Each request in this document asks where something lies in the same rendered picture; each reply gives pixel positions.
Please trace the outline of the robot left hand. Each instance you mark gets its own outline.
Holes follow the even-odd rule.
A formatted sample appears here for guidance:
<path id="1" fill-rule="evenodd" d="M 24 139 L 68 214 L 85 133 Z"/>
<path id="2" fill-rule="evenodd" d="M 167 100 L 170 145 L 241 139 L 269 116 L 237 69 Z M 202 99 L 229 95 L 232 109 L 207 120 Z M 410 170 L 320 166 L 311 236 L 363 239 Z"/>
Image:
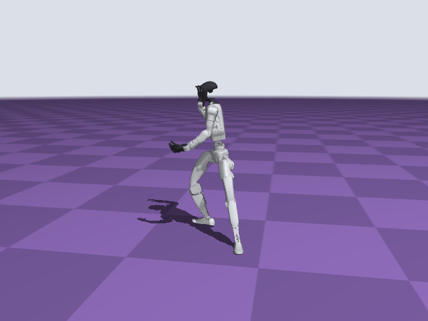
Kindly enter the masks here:
<path id="1" fill-rule="evenodd" d="M 173 141 L 171 141 L 174 145 L 171 145 L 171 143 L 169 143 L 169 146 L 170 146 L 170 148 L 171 148 L 171 150 L 175 153 L 175 152 L 181 152 L 181 151 L 183 151 L 184 152 L 184 150 L 183 150 L 183 146 L 187 146 L 187 144 L 182 144 L 182 145 L 179 145 L 179 144 L 175 144 Z"/>

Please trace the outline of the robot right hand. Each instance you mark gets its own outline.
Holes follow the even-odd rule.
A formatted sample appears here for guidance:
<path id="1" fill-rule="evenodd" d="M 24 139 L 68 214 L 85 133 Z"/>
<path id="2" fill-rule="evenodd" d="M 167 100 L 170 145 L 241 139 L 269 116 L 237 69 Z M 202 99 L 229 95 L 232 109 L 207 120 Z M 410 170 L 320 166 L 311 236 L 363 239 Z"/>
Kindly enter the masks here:
<path id="1" fill-rule="evenodd" d="M 205 93 L 204 90 L 200 89 L 200 86 L 196 86 L 197 87 L 197 91 L 198 91 L 198 101 L 203 103 L 203 106 L 205 105 Z"/>

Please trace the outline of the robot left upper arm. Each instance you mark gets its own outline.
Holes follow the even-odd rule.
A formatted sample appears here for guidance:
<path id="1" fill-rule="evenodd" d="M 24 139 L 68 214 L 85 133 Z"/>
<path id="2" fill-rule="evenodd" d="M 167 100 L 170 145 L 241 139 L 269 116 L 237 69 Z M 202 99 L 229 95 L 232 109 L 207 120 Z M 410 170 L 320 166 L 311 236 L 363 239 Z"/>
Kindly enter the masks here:
<path id="1" fill-rule="evenodd" d="M 214 123 L 215 123 L 215 118 L 217 117 L 218 114 L 218 107 L 216 106 L 210 106 L 207 109 L 207 120 L 206 120 L 206 130 L 208 132 L 208 138 L 211 137 L 212 131 L 213 131 L 213 127 L 214 127 Z M 204 131 L 204 130 L 203 130 Z"/>

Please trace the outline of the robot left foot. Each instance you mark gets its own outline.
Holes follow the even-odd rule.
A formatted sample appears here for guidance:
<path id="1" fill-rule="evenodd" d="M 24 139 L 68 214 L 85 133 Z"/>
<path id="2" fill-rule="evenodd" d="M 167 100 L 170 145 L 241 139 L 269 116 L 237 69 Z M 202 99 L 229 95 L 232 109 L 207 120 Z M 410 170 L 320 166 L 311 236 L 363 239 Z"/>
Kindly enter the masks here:
<path id="1" fill-rule="evenodd" d="M 242 247 L 241 241 L 239 242 L 238 239 L 237 239 L 237 243 L 234 242 L 233 252 L 236 254 L 242 254 L 243 253 L 243 247 Z"/>

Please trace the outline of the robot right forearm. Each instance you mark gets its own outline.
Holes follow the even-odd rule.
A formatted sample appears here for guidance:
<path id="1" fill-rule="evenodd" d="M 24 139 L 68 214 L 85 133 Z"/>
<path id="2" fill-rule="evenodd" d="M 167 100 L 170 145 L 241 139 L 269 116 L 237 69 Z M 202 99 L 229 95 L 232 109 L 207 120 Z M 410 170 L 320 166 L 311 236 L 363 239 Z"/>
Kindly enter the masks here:
<path id="1" fill-rule="evenodd" d="M 203 103 L 198 101 L 198 111 L 203 115 L 204 119 L 205 119 L 205 106 L 203 106 Z"/>

